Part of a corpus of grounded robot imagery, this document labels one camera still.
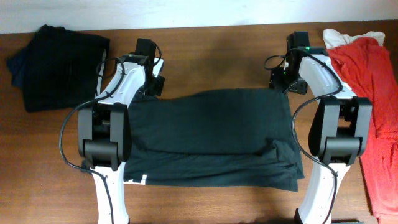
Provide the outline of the dark green t-shirt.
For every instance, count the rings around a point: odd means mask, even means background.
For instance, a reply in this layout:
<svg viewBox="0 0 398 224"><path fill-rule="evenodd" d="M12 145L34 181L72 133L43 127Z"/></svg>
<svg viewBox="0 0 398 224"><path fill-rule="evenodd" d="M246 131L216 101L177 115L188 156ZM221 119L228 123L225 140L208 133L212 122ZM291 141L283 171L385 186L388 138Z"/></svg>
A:
<svg viewBox="0 0 398 224"><path fill-rule="evenodd" d="M211 90L174 99L136 94L124 181L260 186L297 191L304 177L287 96L271 89Z"/></svg>

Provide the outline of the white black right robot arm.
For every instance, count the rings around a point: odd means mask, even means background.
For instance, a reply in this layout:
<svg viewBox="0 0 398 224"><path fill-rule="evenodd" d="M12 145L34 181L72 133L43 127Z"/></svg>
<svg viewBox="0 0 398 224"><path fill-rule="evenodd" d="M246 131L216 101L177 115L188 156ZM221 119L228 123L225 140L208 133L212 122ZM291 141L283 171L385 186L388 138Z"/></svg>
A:
<svg viewBox="0 0 398 224"><path fill-rule="evenodd" d="M326 52L311 54L293 48L281 55L281 63L271 68L271 88L314 97L301 109L316 102L318 108L308 134L313 161L307 193L296 209L295 223L331 223L331 212L341 182L357 157L365 152L373 106L358 97L334 71Z"/></svg>

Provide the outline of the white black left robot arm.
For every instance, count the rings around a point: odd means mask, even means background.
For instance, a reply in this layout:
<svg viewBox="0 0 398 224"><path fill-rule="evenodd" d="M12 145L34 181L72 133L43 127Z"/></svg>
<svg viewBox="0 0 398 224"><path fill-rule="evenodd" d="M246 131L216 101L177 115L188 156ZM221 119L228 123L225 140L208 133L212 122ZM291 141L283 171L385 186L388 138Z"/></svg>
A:
<svg viewBox="0 0 398 224"><path fill-rule="evenodd" d="M106 88L97 88L95 103L78 111L78 151L92 173L99 223L129 223L124 199L124 168L131 153L128 106L134 95L160 72L164 60L149 68L143 60L125 58L115 66Z"/></svg>

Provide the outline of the folded black clothes stack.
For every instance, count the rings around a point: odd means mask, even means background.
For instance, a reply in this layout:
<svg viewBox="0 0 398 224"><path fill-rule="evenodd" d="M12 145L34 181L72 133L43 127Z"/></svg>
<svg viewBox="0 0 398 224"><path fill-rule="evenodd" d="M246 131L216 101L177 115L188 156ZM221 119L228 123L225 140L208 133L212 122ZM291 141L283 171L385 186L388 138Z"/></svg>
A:
<svg viewBox="0 0 398 224"><path fill-rule="evenodd" d="M96 67L110 40L43 25L27 46L6 61L12 85L22 90L29 113L75 107L94 98Z"/></svg>

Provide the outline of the white garment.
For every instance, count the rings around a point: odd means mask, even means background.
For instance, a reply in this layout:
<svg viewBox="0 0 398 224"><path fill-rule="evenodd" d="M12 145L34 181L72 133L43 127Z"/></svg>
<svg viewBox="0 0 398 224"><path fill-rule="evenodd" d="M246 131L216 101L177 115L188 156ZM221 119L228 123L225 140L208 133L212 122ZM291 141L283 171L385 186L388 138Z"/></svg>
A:
<svg viewBox="0 0 398 224"><path fill-rule="evenodd" d="M376 39L379 46L383 46L386 35L383 32L370 31L365 34L350 36L348 34L341 34L334 29L325 29L323 31L323 41L327 49L332 49L342 45L347 45L354 42L356 39L363 37Z"/></svg>

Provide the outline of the red garment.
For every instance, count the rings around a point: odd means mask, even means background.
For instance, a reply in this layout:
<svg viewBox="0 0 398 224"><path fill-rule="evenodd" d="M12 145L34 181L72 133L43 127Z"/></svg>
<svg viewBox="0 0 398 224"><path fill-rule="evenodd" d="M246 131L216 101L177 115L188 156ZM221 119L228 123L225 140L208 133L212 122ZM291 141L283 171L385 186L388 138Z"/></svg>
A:
<svg viewBox="0 0 398 224"><path fill-rule="evenodd" d="M362 37L328 50L340 78L373 105L368 143L361 166L379 223L397 222L397 83L389 51Z"/></svg>

